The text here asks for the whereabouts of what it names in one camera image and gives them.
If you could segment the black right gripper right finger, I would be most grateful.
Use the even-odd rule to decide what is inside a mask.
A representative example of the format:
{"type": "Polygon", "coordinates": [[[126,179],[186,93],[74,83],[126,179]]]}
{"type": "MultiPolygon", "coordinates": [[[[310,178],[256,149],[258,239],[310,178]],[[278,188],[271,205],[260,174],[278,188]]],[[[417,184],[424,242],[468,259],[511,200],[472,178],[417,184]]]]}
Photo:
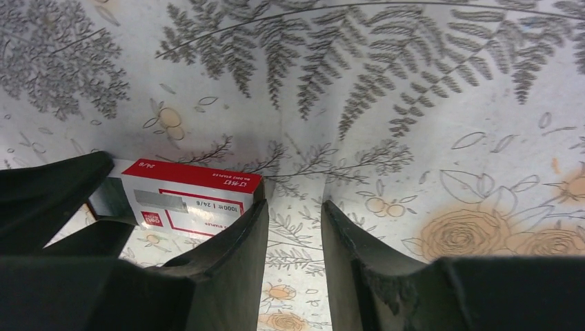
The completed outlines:
{"type": "Polygon", "coordinates": [[[425,264],[332,201],[321,237],[334,330],[583,330],[583,257],[442,257],[425,264]]]}

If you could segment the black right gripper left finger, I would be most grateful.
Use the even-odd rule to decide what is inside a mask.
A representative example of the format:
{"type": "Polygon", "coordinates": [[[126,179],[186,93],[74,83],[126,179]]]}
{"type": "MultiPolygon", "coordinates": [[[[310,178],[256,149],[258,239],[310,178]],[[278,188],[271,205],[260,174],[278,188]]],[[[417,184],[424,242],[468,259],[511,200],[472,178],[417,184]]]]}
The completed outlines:
{"type": "Polygon", "coordinates": [[[255,330],[268,204],[161,266],[114,257],[1,257],[2,330],[255,330]]]}

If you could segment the red white staple box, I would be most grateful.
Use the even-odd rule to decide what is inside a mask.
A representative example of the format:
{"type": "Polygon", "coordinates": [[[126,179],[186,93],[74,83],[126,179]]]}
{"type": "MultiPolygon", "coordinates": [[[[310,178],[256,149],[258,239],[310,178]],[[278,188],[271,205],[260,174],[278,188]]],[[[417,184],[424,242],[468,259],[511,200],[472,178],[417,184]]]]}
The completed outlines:
{"type": "Polygon", "coordinates": [[[208,239],[264,197],[258,174],[116,159],[89,203],[100,217],[128,218],[145,229],[208,239]]]}

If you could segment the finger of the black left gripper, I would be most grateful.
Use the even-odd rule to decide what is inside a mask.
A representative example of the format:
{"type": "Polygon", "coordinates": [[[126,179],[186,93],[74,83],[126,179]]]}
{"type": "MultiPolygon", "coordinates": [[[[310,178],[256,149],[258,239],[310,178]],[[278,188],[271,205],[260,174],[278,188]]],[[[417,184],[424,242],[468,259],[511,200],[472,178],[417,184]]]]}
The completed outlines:
{"type": "Polygon", "coordinates": [[[1,171],[1,255],[29,255],[74,216],[114,168],[106,152],[1,171]]]}
{"type": "Polygon", "coordinates": [[[114,257],[125,247],[135,226],[118,221],[97,221],[40,251],[47,257],[114,257]]]}

